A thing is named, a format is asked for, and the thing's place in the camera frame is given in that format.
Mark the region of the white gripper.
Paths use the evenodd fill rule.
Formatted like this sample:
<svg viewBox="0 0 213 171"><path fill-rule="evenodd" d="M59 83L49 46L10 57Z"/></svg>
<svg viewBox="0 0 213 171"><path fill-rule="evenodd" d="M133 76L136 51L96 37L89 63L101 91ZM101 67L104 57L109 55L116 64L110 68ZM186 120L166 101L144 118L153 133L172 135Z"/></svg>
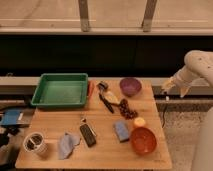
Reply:
<svg viewBox="0 0 213 171"><path fill-rule="evenodd" d="M168 93L176 84L180 88L180 97L183 98L188 93L192 82L198 78L197 74L184 66L174 74L173 78L170 77L163 83L162 90Z"/></svg>

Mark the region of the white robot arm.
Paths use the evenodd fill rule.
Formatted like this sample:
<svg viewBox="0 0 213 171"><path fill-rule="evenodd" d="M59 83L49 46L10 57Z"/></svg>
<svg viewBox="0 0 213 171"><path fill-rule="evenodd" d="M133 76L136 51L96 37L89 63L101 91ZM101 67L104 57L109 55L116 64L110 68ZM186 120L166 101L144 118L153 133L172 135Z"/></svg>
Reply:
<svg viewBox="0 0 213 171"><path fill-rule="evenodd" d="M162 84L162 90L168 93L177 86L180 88L180 97L184 97L192 83L199 78L213 88L213 51L187 52L184 66ZM213 171L213 106L201 124L191 171Z"/></svg>

